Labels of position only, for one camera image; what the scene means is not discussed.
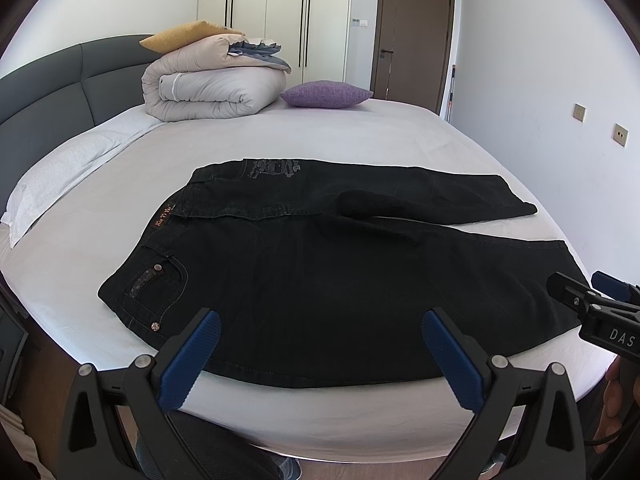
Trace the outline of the person's right hand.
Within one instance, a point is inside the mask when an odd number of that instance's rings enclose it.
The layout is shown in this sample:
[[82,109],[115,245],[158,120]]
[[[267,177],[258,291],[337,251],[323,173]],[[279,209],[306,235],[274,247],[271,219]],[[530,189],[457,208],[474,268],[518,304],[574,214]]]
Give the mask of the person's right hand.
[[624,392],[618,381],[619,377],[620,358],[616,358],[604,376],[606,387],[603,393],[603,408],[594,440],[612,436],[622,428],[620,409],[624,402]]

